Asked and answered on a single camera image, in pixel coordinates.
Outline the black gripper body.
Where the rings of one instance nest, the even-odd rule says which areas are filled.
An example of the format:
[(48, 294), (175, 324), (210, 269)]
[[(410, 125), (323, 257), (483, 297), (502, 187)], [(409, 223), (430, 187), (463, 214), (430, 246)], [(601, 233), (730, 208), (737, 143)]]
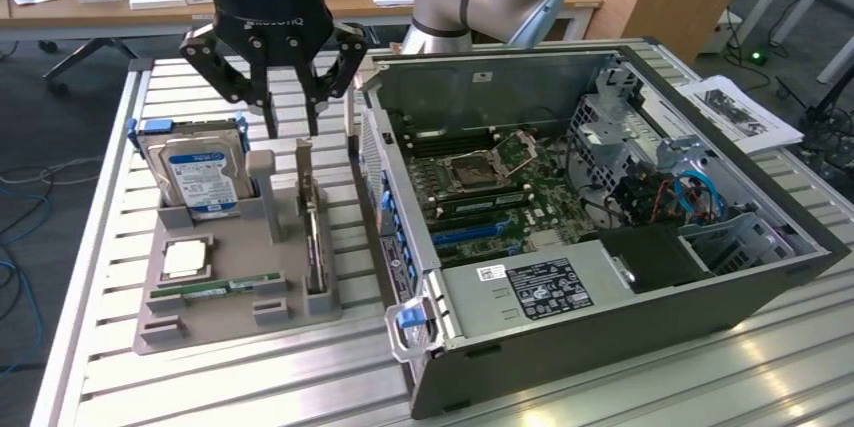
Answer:
[(218, 38), (251, 62), (294, 67), (333, 35), (326, 0), (214, 0)]

